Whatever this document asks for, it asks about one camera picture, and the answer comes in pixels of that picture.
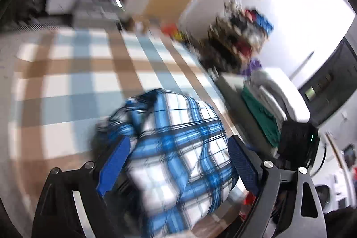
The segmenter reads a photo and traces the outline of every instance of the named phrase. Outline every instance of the metal screw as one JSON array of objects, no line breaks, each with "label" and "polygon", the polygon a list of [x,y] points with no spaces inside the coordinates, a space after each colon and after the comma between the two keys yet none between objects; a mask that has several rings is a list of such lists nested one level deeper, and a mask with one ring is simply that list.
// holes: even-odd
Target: metal screw
[{"label": "metal screw", "polygon": [[304,167],[299,167],[299,172],[301,172],[302,174],[307,174],[307,169]]},{"label": "metal screw", "polygon": [[58,174],[60,172],[60,168],[53,168],[51,169],[51,174]]},{"label": "metal screw", "polygon": [[88,161],[88,162],[85,163],[84,167],[87,168],[87,169],[94,168],[94,162],[93,161]]},{"label": "metal screw", "polygon": [[265,161],[263,164],[266,168],[272,168],[274,166],[274,164],[271,161]]}]

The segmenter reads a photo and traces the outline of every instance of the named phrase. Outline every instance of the blue and white checkered fabric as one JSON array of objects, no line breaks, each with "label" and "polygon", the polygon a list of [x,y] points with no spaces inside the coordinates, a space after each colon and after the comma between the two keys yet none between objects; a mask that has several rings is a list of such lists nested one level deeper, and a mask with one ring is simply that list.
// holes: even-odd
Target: blue and white checkered fabric
[{"label": "blue and white checkered fabric", "polygon": [[146,237],[191,229],[238,181],[221,120],[203,101],[155,89],[129,98],[100,130],[131,138],[124,170],[142,193]]}]

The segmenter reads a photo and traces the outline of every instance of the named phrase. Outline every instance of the blue gripper pad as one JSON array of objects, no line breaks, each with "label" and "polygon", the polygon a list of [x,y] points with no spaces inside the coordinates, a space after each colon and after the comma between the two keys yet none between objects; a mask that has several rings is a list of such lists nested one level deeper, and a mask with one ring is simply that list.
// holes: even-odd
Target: blue gripper pad
[{"label": "blue gripper pad", "polygon": [[238,136],[228,139],[228,152],[245,188],[257,196],[262,177],[261,159],[248,150]]},{"label": "blue gripper pad", "polygon": [[125,136],[108,157],[104,166],[99,172],[97,192],[104,196],[110,191],[126,161],[130,152],[130,139]]}]

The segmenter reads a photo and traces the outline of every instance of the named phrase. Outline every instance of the green cloth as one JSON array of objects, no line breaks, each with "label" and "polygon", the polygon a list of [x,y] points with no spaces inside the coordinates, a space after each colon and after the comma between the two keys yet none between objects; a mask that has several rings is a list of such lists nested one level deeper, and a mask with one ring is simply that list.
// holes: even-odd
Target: green cloth
[{"label": "green cloth", "polygon": [[244,86],[241,96],[260,129],[263,131],[266,139],[273,147],[277,147],[279,145],[280,132],[273,114],[254,98],[247,87]]}]

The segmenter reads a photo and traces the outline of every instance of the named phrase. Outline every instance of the black cable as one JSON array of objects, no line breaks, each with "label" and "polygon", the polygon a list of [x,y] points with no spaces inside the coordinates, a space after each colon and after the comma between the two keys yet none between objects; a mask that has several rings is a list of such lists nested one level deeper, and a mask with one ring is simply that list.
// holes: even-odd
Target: black cable
[{"label": "black cable", "polygon": [[311,177],[316,176],[316,174],[320,171],[320,169],[321,169],[322,166],[324,165],[324,162],[325,162],[325,159],[326,159],[326,152],[327,152],[327,149],[326,149],[326,143],[325,143],[325,144],[324,144],[324,157],[322,158],[322,162],[321,162],[321,164],[320,164],[320,167],[317,169],[316,172],[314,172],[313,174],[310,175]]}]

